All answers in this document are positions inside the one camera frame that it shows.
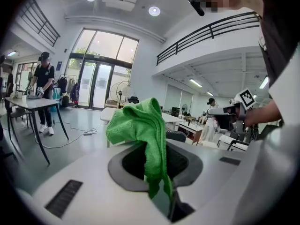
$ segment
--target sneaker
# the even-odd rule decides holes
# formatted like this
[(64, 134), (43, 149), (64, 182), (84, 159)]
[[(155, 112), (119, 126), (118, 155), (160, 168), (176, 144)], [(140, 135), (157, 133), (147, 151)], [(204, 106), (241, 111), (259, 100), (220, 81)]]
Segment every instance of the sneaker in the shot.
[(49, 132), (49, 135), (52, 136), (54, 134), (53, 128), (48, 127), (48, 132)]
[(45, 131), (45, 129), (47, 128), (47, 126), (46, 125), (44, 125), (44, 124), (41, 124), (41, 127), (39, 128), (39, 132), (40, 133), (42, 133), (42, 132), (44, 132)]

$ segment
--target tube light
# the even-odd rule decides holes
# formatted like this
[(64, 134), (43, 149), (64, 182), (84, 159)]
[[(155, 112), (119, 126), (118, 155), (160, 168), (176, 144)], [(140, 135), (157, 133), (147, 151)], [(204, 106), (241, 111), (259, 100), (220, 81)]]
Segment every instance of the tube light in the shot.
[(13, 52), (8, 54), (8, 57), (14, 56), (16, 53), (17, 53), (16, 51), (13, 51)]
[(267, 83), (269, 82), (269, 77), (266, 76), (261, 84), (261, 86), (259, 87), (259, 89), (264, 89), (264, 87), (267, 85)]
[(199, 83), (197, 83), (194, 79), (190, 79), (190, 81), (192, 82), (192, 83), (194, 83), (194, 84), (196, 84), (198, 87), (202, 87)]

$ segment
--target balcony railing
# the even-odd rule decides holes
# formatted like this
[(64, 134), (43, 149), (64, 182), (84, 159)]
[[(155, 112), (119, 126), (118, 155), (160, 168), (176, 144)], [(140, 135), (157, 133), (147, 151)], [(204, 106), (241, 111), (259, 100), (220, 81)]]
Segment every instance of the balcony railing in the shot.
[(182, 50), (206, 39), (247, 28), (259, 27), (259, 15), (255, 12), (242, 13), (212, 22), (180, 39), (157, 56), (157, 65)]
[(52, 47), (60, 37), (46, 18), (36, 0), (28, 0), (20, 10), (20, 17)]

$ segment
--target gray floor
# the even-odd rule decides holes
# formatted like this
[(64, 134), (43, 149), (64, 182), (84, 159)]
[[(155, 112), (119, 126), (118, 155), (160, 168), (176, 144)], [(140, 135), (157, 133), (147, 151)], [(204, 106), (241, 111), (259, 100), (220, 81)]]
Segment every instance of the gray floor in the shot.
[[(47, 147), (62, 146), (68, 142), (77, 139), (83, 131), (97, 127), (97, 134), (92, 136), (81, 136), (73, 143), (66, 145), (58, 149), (45, 149), (47, 156), (50, 160), (48, 166), (39, 145), (36, 143), (34, 134), (31, 129), (27, 129), (26, 117), (24, 121), (21, 118), (14, 120), (15, 129), (21, 128), (16, 131), (19, 145), (15, 141), (12, 135), (15, 148), (11, 144), (8, 136), (8, 131), (4, 130), (4, 136), (6, 139), (1, 144), (4, 146), (5, 152), (14, 152), (17, 155), (18, 162), (12, 157), (6, 160), (7, 168), (10, 171), (14, 179), (14, 184), (17, 188), (21, 188), (28, 193), (32, 194), (39, 185), (41, 185), (46, 179), (50, 178), (56, 172), (74, 162), (78, 158), (93, 153), (101, 147), (106, 147), (106, 136), (104, 122), (100, 120), (100, 111), (84, 110), (84, 109), (73, 109), (66, 108), (60, 111), (62, 120), (64, 123), (69, 141), (67, 140), (62, 128), (59, 123), (59, 119), (56, 112), (52, 115), (56, 121), (53, 125), (55, 134), (49, 136), (46, 132), (40, 135), (43, 145)], [(2, 115), (0, 118), (3, 128), (7, 129), (7, 116)]]

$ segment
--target green cloth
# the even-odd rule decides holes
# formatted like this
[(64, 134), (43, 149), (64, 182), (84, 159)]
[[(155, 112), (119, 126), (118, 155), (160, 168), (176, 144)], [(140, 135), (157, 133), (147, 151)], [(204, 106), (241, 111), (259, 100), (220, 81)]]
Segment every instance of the green cloth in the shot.
[(137, 140), (147, 143), (145, 155), (145, 176), (149, 184), (149, 197), (159, 190), (164, 181), (164, 191), (172, 198), (172, 182), (167, 175), (165, 121), (155, 98), (148, 98), (138, 104), (127, 104), (115, 111), (106, 129), (107, 139), (112, 143)]

